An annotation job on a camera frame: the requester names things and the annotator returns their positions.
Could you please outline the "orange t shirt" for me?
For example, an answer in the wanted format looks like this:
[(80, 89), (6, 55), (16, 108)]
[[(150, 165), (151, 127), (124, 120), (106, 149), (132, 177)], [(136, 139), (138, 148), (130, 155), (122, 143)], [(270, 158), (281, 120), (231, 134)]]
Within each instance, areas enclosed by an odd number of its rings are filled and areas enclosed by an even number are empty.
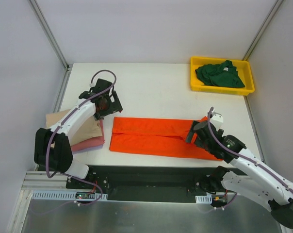
[(188, 119), (115, 117), (110, 151), (164, 157), (219, 161), (186, 142), (192, 125)]

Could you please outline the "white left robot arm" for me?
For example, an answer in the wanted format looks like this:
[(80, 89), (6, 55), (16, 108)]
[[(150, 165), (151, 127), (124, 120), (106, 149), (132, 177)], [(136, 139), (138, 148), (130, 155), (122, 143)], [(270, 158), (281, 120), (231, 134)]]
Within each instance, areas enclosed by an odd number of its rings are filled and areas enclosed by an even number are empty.
[(77, 177), (84, 189), (94, 183), (90, 167), (74, 159), (71, 142), (73, 135), (87, 119), (103, 120), (105, 116), (123, 110), (114, 84), (98, 79), (89, 91), (79, 95), (74, 108), (48, 129), (40, 128), (35, 134), (34, 162), (48, 171)]

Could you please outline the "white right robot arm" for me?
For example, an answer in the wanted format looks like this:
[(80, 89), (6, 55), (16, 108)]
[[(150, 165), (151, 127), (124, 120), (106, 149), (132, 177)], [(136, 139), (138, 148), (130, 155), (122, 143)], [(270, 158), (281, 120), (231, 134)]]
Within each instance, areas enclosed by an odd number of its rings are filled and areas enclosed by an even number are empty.
[(218, 166), (199, 187), (210, 194), (223, 189), (240, 194), (264, 207), (279, 224), (293, 229), (293, 182), (272, 170), (238, 138), (224, 136), (223, 122), (221, 114), (210, 110), (206, 120), (192, 122), (186, 142), (193, 142), (248, 177)]

